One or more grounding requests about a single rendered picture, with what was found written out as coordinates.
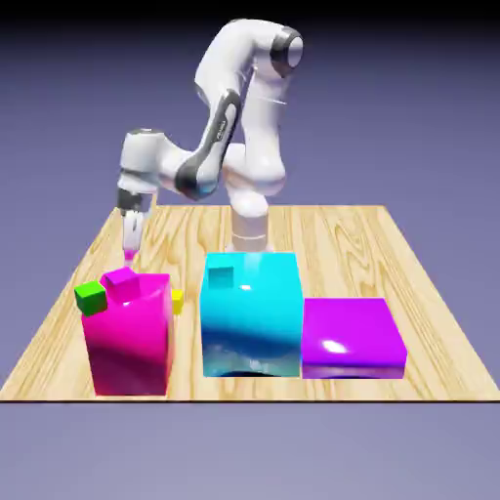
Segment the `large cyan box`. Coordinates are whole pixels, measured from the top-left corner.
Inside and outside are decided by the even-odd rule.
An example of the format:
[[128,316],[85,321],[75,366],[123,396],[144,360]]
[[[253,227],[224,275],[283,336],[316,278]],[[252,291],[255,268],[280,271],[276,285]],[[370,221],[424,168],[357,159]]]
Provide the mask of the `large cyan box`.
[[[211,267],[233,266],[232,288],[210,289]],[[199,295],[203,375],[298,378],[304,297],[292,252],[209,253]]]

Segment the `large pink box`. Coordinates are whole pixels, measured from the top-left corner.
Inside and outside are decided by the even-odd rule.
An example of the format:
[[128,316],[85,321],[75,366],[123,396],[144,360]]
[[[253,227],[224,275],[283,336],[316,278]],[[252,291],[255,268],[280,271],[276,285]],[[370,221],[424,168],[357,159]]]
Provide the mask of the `large pink box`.
[[165,396],[173,354],[170,275],[137,273],[141,296],[81,322],[98,396]]

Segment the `small green cube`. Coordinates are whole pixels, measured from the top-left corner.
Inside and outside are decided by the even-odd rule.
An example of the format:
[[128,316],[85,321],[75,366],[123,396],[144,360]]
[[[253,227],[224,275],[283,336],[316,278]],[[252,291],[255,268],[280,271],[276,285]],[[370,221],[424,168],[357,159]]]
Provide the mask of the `small green cube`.
[[105,288],[96,280],[76,286],[74,295],[77,307],[84,316],[92,316],[107,309]]

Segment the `small cyan cube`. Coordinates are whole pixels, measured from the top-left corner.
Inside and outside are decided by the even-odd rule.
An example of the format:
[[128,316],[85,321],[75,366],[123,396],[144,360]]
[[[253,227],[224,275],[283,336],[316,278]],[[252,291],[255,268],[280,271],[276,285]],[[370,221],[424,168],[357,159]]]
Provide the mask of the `small cyan cube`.
[[208,287],[210,289],[232,288],[234,284],[234,267],[211,267],[208,270]]

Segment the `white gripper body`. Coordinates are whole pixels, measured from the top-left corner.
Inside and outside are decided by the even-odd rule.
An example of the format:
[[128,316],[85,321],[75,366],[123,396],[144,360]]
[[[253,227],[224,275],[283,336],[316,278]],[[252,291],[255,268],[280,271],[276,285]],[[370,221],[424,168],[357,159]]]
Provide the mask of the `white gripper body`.
[[141,246],[145,214],[135,210],[122,212],[122,248],[124,251],[138,251]]

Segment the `large purple box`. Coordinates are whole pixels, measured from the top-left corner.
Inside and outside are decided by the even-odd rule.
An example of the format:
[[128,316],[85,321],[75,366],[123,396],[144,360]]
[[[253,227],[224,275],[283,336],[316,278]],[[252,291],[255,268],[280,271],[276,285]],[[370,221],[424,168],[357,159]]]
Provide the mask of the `large purple box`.
[[400,379],[407,349],[383,298],[307,298],[305,379]]

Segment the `small magenta cube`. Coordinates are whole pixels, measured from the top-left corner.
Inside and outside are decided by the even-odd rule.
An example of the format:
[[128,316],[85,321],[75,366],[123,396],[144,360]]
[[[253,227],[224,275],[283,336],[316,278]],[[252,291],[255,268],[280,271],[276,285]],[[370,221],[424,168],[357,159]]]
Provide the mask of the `small magenta cube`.
[[101,285],[115,303],[128,303],[141,296],[140,277],[129,267],[105,273]]

